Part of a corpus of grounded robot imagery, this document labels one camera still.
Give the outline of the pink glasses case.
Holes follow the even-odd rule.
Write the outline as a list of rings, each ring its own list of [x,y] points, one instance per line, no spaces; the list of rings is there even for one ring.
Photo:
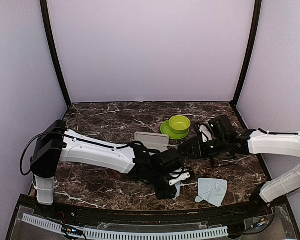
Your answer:
[[[167,134],[137,131],[134,133],[134,140],[143,143],[148,149],[162,153],[168,150],[170,138]]]

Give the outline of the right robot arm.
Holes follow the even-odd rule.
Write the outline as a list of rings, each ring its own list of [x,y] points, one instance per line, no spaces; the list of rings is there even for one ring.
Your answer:
[[[181,155],[193,159],[213,159],[229,153],[235,155],[274,155],[300,159],[300,131],[275,132],[243,129],[236,131],[226,115],[217,116],[207,124],[195,126],[197,135],[178,147]],[[256,217],[265,204],[300,190],[300,163],[281,176],[260,184],[245,205],[245,213]]]

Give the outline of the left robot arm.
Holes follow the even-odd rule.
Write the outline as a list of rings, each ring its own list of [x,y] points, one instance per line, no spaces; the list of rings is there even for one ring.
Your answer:
[[[33,174],[37,202],[50,218],[57,218],[60,206],[54,202],[55,176],[59,162],[81,163],[115,170],[150,184],[157,199],[174,199],[176,185],[190,177],[175,148],[159,151],[134,140],[115,144],[81,135],[56,120],[44,132],[34,136],[25,146],[19,164],[22,166],[30,145],[35,148],[30,168],[19,170],[22,176]]]

